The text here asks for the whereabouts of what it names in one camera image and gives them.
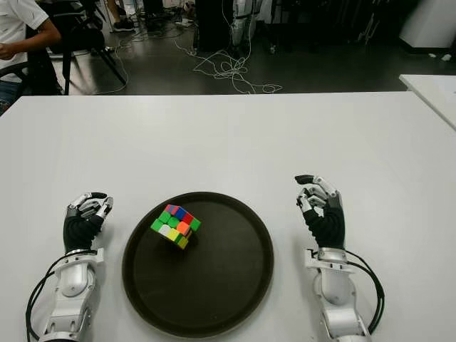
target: desk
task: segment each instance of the desk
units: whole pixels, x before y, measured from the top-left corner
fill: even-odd
[[[0,118],[0,330],[23,341],[26,301],[63,253],[66,205],[103,190],[114,208],[100,236],[95,342],[177,341],[147,325],[123,290],[123,250],[157,203],[195,190],[236,197],[264,221],[275,251],[262,305],[213,341],[317,341],[315,242],[295,205],[294,175],[319,174],[341,191],[346,246],[386,292],[374,341],[450,341],[456,275],[456,135],[415,94],[334,93],[21,98]],[[367,323],[373,285],[353,276]],[[51,287],[38,303],[43,326]]]
[[[456,76],[400,75],[399,79],[456,130]]]

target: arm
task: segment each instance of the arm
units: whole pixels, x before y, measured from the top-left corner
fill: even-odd
[[[21,52],[40,50],[58,43],[61,35],[50,19],[46,19],[39,27],[38,34],[10,44],[0,44],[0,59],[12,59]]]

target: black chair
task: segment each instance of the black chair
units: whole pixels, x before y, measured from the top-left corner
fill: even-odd
[[[115,68],[115,61],[106,51],[105,37],[101,31],[103,22],[95,13],[93,0],[84,0],[83,3],[76,0],[57,1],[52,4],[41,3],[40,6],[62,35],[62,42],[50,49],[55,54],[63,55],[65,95],[68,95],[70,88],[71,54],[74,51],[96,51],[119,81],[126,84]]]
[[[13,66],[7,66],[6,68],[0,70],[0,78],[6,75],[16,75],[21,79],[22,83],[19,86],[16,99],[21,97],[22,93],[29,85],[29,76],[24,72],[24,70],[27,69],[29,66],[29,62],[23,62],[14,64]]]

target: black tray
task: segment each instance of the black tray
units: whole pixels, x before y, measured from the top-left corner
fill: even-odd
[[[150,229],[166,204],[182,206],[202,222],[183,251]],[[123,256],[123,284],[148,323],[176,336],[208,337],[252,313],[273,266],[269,233],[248,206],[193,192],[163,202],[136,226]]]

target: shoe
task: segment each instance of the shoe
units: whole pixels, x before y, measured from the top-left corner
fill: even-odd
[[[134,31],[135,26],[131,21],[121,20],[118,23],[113,24],[114,32],[127,32]]]

